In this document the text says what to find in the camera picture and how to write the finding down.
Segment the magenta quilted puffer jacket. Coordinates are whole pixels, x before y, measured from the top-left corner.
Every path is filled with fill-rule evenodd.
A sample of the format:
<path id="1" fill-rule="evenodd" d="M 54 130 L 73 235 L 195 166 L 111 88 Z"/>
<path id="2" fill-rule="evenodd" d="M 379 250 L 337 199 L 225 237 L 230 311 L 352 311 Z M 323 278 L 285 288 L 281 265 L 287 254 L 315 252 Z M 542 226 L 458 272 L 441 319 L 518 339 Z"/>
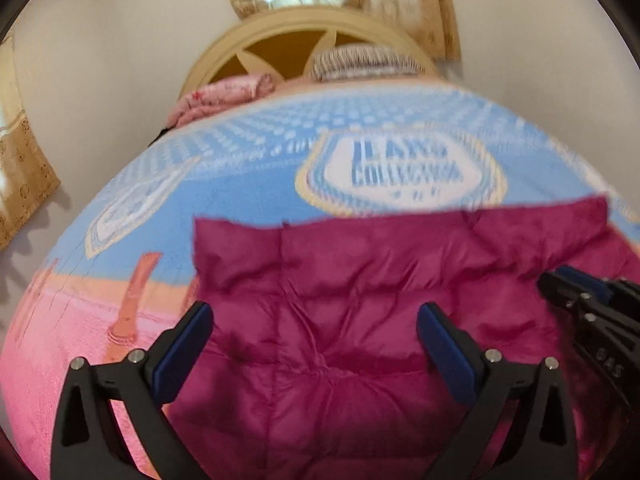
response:
<path id="1" fill-rule="evenodd" d="M 617 414 L 537 292 L 561 264 L 639 275 L 600 198 L 274 229 L 200 219 L 198 298 L 216 326 L 169 420 L 214 479 L 420 478 L 464 413 L 416 333 L 433 301 L 509 360 L 559 360 L 587 478 Z"/>

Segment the blue and pink bed blanket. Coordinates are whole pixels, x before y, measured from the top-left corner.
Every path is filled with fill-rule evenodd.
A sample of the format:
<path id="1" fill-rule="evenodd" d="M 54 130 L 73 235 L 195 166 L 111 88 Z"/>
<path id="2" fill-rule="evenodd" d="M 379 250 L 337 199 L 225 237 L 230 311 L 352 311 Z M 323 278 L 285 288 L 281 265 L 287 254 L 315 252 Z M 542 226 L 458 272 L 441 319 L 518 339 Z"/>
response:
<path id="1" fill-rule="evenodd" d="M 148 348 L 198 298 L 194 224 L 560 206 L 600 198 L 639 259 L 639 218 L 579 155 L 510 110 L 436 80 L 308 84 L 168 133 L 68 227 L 4 342 L 17 451 L 47 478 L 68 364 Z"/>

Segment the beige side window curtain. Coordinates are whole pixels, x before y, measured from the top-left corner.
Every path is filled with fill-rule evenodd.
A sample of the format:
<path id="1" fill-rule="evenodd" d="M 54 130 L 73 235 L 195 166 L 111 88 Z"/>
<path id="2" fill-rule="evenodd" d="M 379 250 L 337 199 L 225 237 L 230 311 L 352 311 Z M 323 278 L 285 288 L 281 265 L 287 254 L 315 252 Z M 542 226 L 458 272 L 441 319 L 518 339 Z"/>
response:
<path id="1" fill-rule="evenodd" d="M 4 249 L 61 182 L 32 133 L 18 88 L 11 36 L 1 43 L 0 62 L 0 243 Z"/>

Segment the striped pillow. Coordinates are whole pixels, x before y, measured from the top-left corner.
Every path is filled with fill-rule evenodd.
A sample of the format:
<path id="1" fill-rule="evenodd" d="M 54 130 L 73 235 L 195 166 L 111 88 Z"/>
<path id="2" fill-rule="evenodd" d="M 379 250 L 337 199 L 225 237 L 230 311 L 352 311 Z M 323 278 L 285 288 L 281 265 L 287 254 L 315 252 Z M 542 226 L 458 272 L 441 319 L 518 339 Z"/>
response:
<path id="1" fill-rule="evenodd" d="M 316 55 L 311 64 L 310 78 L 328 82 L 424 73 L 424 68 L 412 56 L 391 47 L 345 44 Z"/>

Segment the pink floral folded quilt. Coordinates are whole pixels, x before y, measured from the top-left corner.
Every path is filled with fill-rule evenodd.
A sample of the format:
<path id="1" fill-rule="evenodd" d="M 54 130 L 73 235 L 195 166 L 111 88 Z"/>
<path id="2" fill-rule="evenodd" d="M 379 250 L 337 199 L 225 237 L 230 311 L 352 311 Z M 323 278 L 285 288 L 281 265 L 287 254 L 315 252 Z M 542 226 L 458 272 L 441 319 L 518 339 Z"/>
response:
<path id="1" fill-rule="evenodd" d="M 206 84 L 178 99 L 168 114 L 165 127 L 181 128 L 191 122 L 218 115 L 269 96 L 275 88 L 269 74 L 235 76 Z"/>

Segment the cream wooden headboard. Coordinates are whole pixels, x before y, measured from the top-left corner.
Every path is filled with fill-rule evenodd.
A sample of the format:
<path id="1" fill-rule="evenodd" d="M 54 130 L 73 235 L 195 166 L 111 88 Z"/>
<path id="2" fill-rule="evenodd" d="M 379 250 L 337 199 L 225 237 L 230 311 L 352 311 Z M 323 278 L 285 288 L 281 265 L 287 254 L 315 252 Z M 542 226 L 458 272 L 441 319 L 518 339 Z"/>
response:
<path id="1" fill-rule="evenodd" d="M 192 65 L 180 93 L 239 75 L 269 74 L 282 84 L 307 76 L 314 57 L 348 44 L 380 44 L 410 55 L 436 76 L 432 59 L 403 30 L 356 10 L 292 6 L 257 13 L 215 40 Z"/>

